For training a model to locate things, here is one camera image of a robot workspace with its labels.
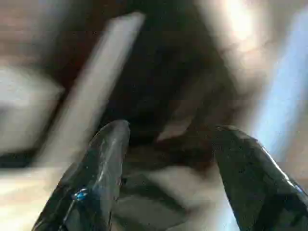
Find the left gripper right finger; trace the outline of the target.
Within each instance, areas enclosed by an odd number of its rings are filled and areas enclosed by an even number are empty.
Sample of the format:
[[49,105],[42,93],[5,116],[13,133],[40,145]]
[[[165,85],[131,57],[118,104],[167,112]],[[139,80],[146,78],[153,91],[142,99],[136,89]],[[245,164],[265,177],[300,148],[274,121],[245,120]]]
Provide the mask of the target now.
[[308,195],[255,138],[217,126],[212,144],[241,231],[306,231]]

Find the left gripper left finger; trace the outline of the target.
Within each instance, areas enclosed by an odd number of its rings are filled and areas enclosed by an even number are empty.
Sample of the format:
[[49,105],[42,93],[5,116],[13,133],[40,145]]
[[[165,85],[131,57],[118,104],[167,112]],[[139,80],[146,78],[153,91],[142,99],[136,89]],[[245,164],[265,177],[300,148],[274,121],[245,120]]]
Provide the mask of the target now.
[[98,131],[63,174],[32,230],[110,230],[129,138],[125,120],[110,122]]

